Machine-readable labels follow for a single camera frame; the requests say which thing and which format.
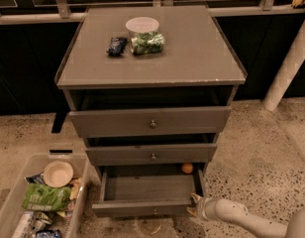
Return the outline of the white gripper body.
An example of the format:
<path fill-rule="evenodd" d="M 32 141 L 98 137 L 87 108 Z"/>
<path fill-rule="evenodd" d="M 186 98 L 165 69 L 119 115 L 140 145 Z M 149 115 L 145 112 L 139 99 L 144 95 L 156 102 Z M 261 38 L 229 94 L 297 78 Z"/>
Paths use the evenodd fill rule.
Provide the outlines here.
<path fill-rule="evenodd" d="M 202 197 L 196 204 L 197 216 L 203 221 L 216 220 L 215 203 L 214 199 Z"/>

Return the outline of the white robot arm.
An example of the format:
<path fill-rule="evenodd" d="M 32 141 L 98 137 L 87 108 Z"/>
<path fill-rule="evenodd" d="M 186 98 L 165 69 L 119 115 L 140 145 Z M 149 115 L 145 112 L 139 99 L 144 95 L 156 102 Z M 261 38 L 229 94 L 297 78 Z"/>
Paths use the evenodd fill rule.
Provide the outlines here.
<path fill-rule="evenodd" d="M 194 207 L 187 211 L 202 221 L 222 221 L 244 228 L 256 238 L 305 238 L 305 207 L 287 225 L 251 214 L 241 203 L 225 198 L 206 198 L 192 193 Z"/>

